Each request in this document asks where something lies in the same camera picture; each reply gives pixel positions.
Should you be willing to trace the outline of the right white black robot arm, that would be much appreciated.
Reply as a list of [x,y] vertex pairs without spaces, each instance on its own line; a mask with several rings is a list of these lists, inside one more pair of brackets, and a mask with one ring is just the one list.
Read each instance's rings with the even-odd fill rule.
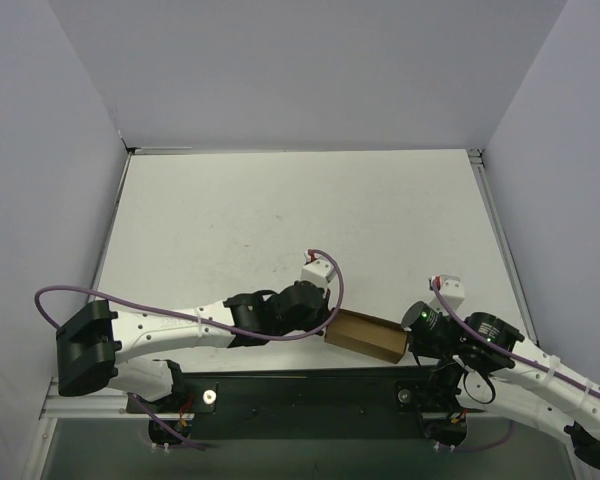
[[408,349],[435,360],[424,397],[444,410],[495,413],[572,446],[600,471],[600,385],[485,312],[459,321],[418,301],[403,316]]

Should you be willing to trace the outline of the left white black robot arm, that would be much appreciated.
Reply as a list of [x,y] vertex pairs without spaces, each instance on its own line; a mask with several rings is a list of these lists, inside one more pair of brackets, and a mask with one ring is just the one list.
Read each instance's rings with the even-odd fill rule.
[[279,293],[242,293],[174,315],[116,312],[106,300],[86,304],[56,333],[59,393],[78,397],[105,387],[135,393],[163,411],[184,402],[179,366],[167,353],[231,349],[287,341],[322,327],[330,293],[297,281]]

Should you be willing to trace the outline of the brown cardboard paper box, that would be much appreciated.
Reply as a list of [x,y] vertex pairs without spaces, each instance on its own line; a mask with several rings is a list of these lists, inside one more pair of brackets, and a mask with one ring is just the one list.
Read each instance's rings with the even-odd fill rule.
[[326,328],[324,340],[339,348],[398,364],[408,334],[399,324],[350,310],[340,310]]

